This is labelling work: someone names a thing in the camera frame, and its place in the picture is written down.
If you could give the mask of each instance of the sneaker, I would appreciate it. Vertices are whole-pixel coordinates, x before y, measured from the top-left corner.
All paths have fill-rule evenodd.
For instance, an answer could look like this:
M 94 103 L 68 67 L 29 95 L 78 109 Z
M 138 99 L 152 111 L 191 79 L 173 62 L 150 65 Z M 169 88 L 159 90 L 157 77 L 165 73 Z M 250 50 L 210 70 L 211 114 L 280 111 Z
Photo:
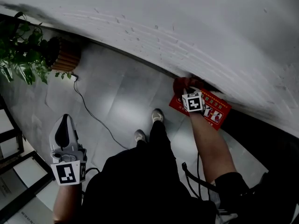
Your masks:
M 138 130 L 135 132 L 134 137 L 135 137 L 135 141 L 136 141 L 136 143 L 137 143 L 139 140 L 142 140 L 142 141 L 146 142 L 146 140 L 145 140 L 145 134 L 144 134 L 144 132 L 143 132 L 141 129 L 138 129 Z
M 151 114 L 151 119 L 153 120 L 153 123 L 157 120 L 161 121 L 163 123 L 164 121 L 164 115 L 162 110 L 160 109 L 154 109 L 153 113 Z

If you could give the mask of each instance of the white wall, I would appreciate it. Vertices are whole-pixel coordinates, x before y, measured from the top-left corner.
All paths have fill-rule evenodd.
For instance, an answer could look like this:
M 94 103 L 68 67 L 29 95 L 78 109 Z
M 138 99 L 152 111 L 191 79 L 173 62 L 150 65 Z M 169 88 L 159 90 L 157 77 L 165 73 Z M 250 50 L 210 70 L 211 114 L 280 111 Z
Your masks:
M 235 109 L 299 137 L 299 0 L 0 0 L 157 64 L 194 73 Z

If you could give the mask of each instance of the black sleeve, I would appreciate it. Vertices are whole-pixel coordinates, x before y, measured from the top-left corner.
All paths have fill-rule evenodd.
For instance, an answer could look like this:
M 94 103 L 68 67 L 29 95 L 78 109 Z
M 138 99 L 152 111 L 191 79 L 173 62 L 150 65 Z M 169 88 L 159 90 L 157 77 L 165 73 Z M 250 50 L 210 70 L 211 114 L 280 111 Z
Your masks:
M 240 209 L 241 194 L 249 188 L 239 173 L 227 173 L 215 179 L 215 186 L 219 191 L 220 209 L 237 213 Z

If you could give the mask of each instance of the power plug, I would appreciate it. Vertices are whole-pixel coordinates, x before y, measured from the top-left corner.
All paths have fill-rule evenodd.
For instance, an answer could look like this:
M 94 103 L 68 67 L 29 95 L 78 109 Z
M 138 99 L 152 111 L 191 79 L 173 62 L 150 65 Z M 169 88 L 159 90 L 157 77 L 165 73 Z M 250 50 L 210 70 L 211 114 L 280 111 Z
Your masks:
M 76 80 L 78 80 L 78 78 L 79 77 L 77 75 L 72 74 L 70 80 L 75 82 Z

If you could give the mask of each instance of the white cube marker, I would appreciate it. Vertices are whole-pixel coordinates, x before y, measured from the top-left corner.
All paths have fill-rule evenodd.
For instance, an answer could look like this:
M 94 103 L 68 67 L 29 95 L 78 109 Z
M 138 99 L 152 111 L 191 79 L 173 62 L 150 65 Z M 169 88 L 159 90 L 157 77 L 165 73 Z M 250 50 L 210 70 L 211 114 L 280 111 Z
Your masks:
M 51 164 L 59 186 L 75 185 L 85 181 L 86 161 Z
M 188 112 L 202 110 L 201 92 L 185 94 L 182 96 L 184 108 Z

